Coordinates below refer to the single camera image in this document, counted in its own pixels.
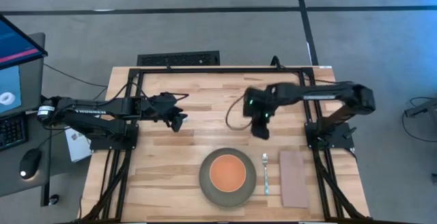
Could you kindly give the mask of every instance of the wooden table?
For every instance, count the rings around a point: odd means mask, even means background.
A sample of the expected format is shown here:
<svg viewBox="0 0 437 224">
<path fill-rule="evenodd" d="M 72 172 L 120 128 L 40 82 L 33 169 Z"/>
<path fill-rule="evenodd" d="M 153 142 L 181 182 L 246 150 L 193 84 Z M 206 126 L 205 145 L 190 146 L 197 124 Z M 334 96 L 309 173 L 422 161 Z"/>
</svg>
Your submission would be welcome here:
<svg viewBox="0 0 437 224">
<path fill-rule="evenodd" d="M 129 68 L 113 69 L 107 99 L 112 98 L 126 83 L 128 71 Z M 314 72 L 316 79 L 335 80 L 332 68 L 314 67 Z M 301 102 L 278 108 L 277 114 L 268 125 L 268 141 L 253 137 L 250 129 L 232 131 L 225 125 L 226 111 L 248 86 L 264 88 L 267 84 L 281 81 L 298 83 L 298 77 L 290 73 L 146 74 L 143 90 L 149 96 L 164 91 L 190 94 L 177 104 L 188 114 L 188 121 L 182 125 L 178 133 L 172 132 L 162 122 L 139 122 L 140 135 L 130 162 L 122 221 L 323 220 L 313 157 L 305 139 L 305 111 Z M 322 102 L 323 114 L 329 115 L 340 106 L 341 104 L 335 101 Z M 242 126 L 249 122 L 242 117 L 242 102 L 234 107 L 230 118 L 234 126 Z M 203 159 L 213 150 L 224 147 L 243 151 L 251 158 L 257 170 L 255 192 L 246 204 L 239 208 L 216 207 L 203 196 L 199 187 L 198 173 Z M 281 150 L 302 152 L 309 209 L 282 207 L 279 174 Z M 368 215 L 354 158 L 342 149 L 334 149 L 331 152 L 340 189 L 358 211 Z M 262 153 L 267 153 L 269 159 L 269 196 L 264 195 Z M 107 152 L 101 151 L 94 153 L 91 158 L 83 191 L 84 214 L 88 213 L 99 199 L 106 156 Z M 327 185 L 326 189 L 330 212 L 334 216 L 332 194 Z M 110 216 L 115 214 L 117 191 L 116 189 L 113 195 Z"/>
</svg>

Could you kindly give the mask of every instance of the black mouse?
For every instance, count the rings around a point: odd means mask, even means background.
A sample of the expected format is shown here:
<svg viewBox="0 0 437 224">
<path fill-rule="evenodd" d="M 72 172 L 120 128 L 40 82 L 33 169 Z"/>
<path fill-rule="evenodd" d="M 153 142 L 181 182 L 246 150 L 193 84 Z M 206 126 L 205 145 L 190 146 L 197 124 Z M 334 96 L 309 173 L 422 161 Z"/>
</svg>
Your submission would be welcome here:
<svg viewBox="0 0 437 224">
<path fill-rule="evenodd" d="M 20 162 L 20 176 L 23 179 L 29 179 L 35 175 L 41 160 L 41 151 L 39 149 L 28 150 Z"/>
</svg>

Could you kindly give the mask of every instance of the fork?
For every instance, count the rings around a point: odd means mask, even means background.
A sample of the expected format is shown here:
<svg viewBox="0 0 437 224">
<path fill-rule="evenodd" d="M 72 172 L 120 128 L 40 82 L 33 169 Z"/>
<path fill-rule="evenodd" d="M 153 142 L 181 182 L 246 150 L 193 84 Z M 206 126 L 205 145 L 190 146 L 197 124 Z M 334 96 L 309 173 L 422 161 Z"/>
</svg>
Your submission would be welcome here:
<svg viewBox="0 0 437 224">
<path fill-rule="evenodd" d="M 267 153 L 262 154 L 262 164 L 264 165 L 264 186 L 266 189 L 266 196 L 268 196 L 268 178 L 267 178 Z"/>
</svg>

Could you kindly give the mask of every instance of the black cable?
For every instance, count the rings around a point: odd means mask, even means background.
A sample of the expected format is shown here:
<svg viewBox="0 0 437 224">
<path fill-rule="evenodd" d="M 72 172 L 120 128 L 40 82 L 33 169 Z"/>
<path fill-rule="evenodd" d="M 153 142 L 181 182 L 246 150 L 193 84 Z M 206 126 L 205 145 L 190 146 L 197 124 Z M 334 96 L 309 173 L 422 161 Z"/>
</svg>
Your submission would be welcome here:
<svg viewBox="0 0 437 224">
<path fill-rule="evenodd" d="M 64 106 L 64 107 L 62 107 L 62 108 L 56 110 L 56 111 L 52 114 L 51 119 L 55 118 L 56 115 L 57 115 L 58 113 L 61 113 L 64 109 L 67 109 L 68 107 L 71 107 L 71 106 L 73 106 L 73 104 L 66 105 L 66 106 Z"/>
<path fill-rule="evenodd" d="M 6 120 L 6 119 L 9 119 L 9 118 L 14 117 L 14 116 L 17 116 L 17 114 L 14 113 L 12 115 L 6 115 L 5 117 L 0 117 L 0 120 Z"/>
<path fill-rule="evenodd" d="M 176 99 L 177 101 L 181 101 L 181 100 L 187 98 L 188 96 L 190 96 L 190 94 L 177 94 L 177 93 L 169 93 L 169 94 L 174 95 L 174 96 L 183 96 L 181 98 L 177 98 Z"/>
<path fill-rule="evenodd" d="M 79 218 L 82 219 L 82 195 L 79 198 Z"/>
<path fill-rule="evenodd" d="M 57 69 L 55 69 L 54 67 L 52 67 L 52 66 L 50 66 L 50 65 L 48 65 L 48 64 L 44 64 L 44 66 L 46 66 L 47 68 L 50 68 L 50 69 L 52 69 L 52 70 L 54 70 L 54 71 L 56 71 L 56 72 L 59 72 L 59 73 L 65 75 L 65 76 L 68 76 L 68 77 L 70 77 L 70 78 L 72 78 L 72 79 L 74 79 L 74 80 L 76 80 L 76 81 L 80 81 L 80 82 L 82 82 L 82 83 L 86 83 L 86 84 L 88 84 L 88 85 L 93 85 L 93 86 L 96 86 L 96 87 L 106 87 L 106 88 L 108 87 L 108 86 L 106 86 L 106 85 L 99 85 L 99 84 L 90 83 L 90 82 L 87 82 L 87 81 L 84 81 L 84 80 L 80 80 L 80 79 L 78 79 L 78 78 L 76 78 L 76 77 L 74 77 L 74 76 L 71 76 L 71 75 L 69 75 L 69 74 L 66 74 L 66 73 L 62 72 L 61 70 L 57 70 Z"/>
<path fill-rule="evenodd" d="M 103 193 L 103 196 L 98 200 L 96 205 L 89 211 L 89 213 L 83 217 L 83 220 L 94 220 L 98 213 L 102 210 L 103 206 L 107 203 L 107 201 L 111 198 L 112 192 L 115 187 L 118 185 L 118 182 L 122 179 L 125 173 L 127 173 L 128 169 L 128 160 L 125 158 L 123 160 L 122 165 L 118 169 L 117 174 L 115 175 L 112 182 L 108 184 L 106 191 Z"/>
<path fill-rule="evenodd" d="M 104 91 L 106 91 L 108 89 L 108 87 L 105 87 L 100 93 L 97 94 L 96 97 L 93 98 L 93 100 L 96 100 L 100 95 L 103 94 Z"/>
<path fill-rule="evenodd" d="M 47 128 L 46 126 L 43 126 L 42 128 L 45 130 L 49 130 L 49 131 L 61 131 L 61 130 L 65 131 L 65 130 L 69 129 L 70 127 L 66 126 L 65 128 Z"/>
<path fill-rule="evenodd" d="M 134 86 L 136 86 L 137 88 L 139 88 L 140 90 L 141 90 L 141 93 L 143 94 L 143 96 L 145 97 L 145 98 L 147 98 L 147 99 L 149 99 L 149 97 L 147 96 L 147 95 L 145 95 L 145 93 L 144 93 L 144 91 L 143 91 L 143 89 L 141 89 L 141 87 L 138 85 L 138 84 L 136 84 L 136 83 L 133 83 L 133 82 L 128 82 L 128 83 L 126 83 L 118 92 L 117 92 L 117 94 L 116 95 L 114 95 L 114 97 L 112 98 L 112 99 L 110 99 L 110 100 L 108 100 L 108 101 L 106 101 L 106 102 L 103 102 L 103 103 L 101 103 L 101 104 L 97 104 L 96 106 L 97 107 L 99 107 L 99 106 L 102 106 L 102 105 L 106 105 L 106 104 L 110 104 L 110 103 L 112 103 L 112 102 L 114 102 L 114 100 L 115 99 L 117 99 L 117 97 L 121 94 L 121 92 L 129 85 L 129 84 L 131 84 L 131 85 L 134 85 Z"/>
<path fill-rule="evenodd" d="M 431 99 L 433 99 L 433 98 L 430 98 L 430 97 L 415 97 L 415 98 L 411 98 L 411 99 L 410 99 L 410 104 L 411 104 L 412 106 L 414 106 L 414 107 L 417 107 L 417 105 L 415 105 L 412 101 L 413 101 L 413 100 L 418 100 L 418 99 L 428 99 L 428 100 L 431 100 Z"/>
<path fill-rule="evenodd" d="M 429 139 L 422 139 L 422 138 L 416 137 L 416 136 L 412 135 L 410 132 L 408 132 L 407 128 L 405 127 L 405 121 L 404 121 L 405 117 L 407 117 L 407 114 L 403 113 L 402 114 L 402 119 L 401 119 L 402 120 L 402 126 L 404 127 L 404 130 L 407 133 L 407 135 L 410 135 L 412 138 L 418 139 L 419 141 L 437 142 L 437 140 L 429 140 Z"/>
<path fill-rule="evenodd" d="M 106 180 L 106 177 L 107 177 L 107 169 L 108 169 L 108 162 L 109 162 L 110 156 L 111 156 L 111 150 L 108 150 L 107 159 L 104 163 L 102 187 L 100 188 L 100 197 L 102 197 L 102 195 L 103 195 L 104 181 Z"/>
<path fill-rule="evenodd" d="M 287 67 L 285 67 L 283 65 L 281 65 L 280 67 L 282 70 L 287 69 Z M 295 74 L 297 77 L 299 77 L 298 73 L 292 72 L 292 74 Z M 304 76 L 304 79 L 307 81 L 310 81 L 309 77 L 305 78 L 305 76 Z M 318 81 L 318 82 L 322 82 L 322 83 L 330 83 L 330 84 L 353 83 L 353 81 L 325 81 L 325 80 L 317 80 L 317 79 L 314 79 L 314 81 Z"/>
<path fill-rule="evenodd" d="M 232 130 L 241 131 L 241 130 L 244 130 L 244 129 L 248 128 L 248 127 L 252 124 L 252 121 L 251 121 L 251 122 L 249 122 L 249 124 L 247 124 L 246 126 L 243 126 L 243 127 L 240 127 L 240 128 L 236 128 L 236 127 L 231 126 L 231 125 L 229 124 L 229 122 L 228 122 L 229 113 L 231 112 L 232 108 L 233 108 L 233 107 L 238 103 L 238 101 L 240 101 L 240 100 L 243 99 L 243 97 L 244 97 L 244 95 L 241 96 L 241 97 L 239 97 L 237 100 L 235 100 L 235 102 L 231 104 L 230 108 L 229 108 L 229 109 L 227 110 L 227 112 L 226 112 L 226 117 L 225 117 L 226 126 L 227 126 L 228 128 L 230 128 L 230 129 L 232 129 Z"/>
<path fill-rule="evenodd" d="M 39 149 L 41 147 L 41 145 L 44 145 L 44 143 L 46 143 L 46 141 L 48 141 L 49 139 L 51 139 L 52 137 L 54 137 L 56 135 L 60 135 L 61 133 L 65 132 L 65 130 L 67 130 L 67 129 L 64 129 L 61 132 L 58 132 L 58 133 L 55 133 L 54 135 L 49 136 L 47 139 L 45 139 L 43 142 L 41 142 L 41 144 L 37 148 Z"/>
</svg>

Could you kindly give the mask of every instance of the monitor screen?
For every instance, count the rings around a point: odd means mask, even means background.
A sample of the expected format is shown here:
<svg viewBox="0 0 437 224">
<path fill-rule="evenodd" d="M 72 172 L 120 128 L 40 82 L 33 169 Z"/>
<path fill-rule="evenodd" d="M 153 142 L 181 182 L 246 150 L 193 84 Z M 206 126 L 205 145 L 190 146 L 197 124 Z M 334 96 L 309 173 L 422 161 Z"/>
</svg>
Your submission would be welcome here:
<svg viewBox="0 0 437 224">
<path fill-rule="evenodd" d="M 4 17 L 0 17 L 0 70 L 44 56 L 44 49 Z"/>
</svg>

